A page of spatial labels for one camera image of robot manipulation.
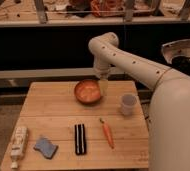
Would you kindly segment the silver robot base dome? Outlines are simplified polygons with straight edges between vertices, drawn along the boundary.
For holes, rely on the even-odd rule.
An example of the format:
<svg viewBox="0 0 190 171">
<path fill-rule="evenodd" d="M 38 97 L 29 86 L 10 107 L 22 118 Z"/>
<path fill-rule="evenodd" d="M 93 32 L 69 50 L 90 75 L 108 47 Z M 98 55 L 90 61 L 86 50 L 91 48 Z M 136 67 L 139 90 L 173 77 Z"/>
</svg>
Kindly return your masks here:
<svg viewBox="0 0 190 171">
<path fill-rule="evenodd" d="M 190 58 L 190 39 L 176 40 L 165 43 L 161 46 L 161 53 L 168 64 L 179 56 Z"/>
</svg>

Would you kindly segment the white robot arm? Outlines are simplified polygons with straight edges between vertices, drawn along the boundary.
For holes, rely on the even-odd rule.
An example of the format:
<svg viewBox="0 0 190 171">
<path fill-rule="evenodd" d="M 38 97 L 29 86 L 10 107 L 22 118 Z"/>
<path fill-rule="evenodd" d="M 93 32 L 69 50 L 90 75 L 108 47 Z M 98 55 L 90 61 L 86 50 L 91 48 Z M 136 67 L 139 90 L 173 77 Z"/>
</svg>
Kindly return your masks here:
<svg viewBox="0 0 190 171">
<path fill-rule="evenodd" d="M 92 38 L 88 47 L 99 78 L 112 65 L 153 91 L 149 106 L 149 171 L 190 171 L 190 76 L 118 48 L 113 32 Z"/>
</svg>

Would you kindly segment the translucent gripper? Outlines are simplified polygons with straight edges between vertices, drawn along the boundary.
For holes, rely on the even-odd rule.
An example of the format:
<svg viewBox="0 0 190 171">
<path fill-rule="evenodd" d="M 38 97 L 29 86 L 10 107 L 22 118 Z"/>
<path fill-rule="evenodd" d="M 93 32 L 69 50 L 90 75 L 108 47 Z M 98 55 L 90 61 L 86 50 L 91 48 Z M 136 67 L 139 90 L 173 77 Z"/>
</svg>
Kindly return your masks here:
<svg viewBox="0 0 190 171">
<path fill-rule="evenodd" d="M 107 71 L 95 70 L 95 76 L 98 78 L 101 96 L 104 97 L 107 94 L 110 73 Z"/>
</svg>

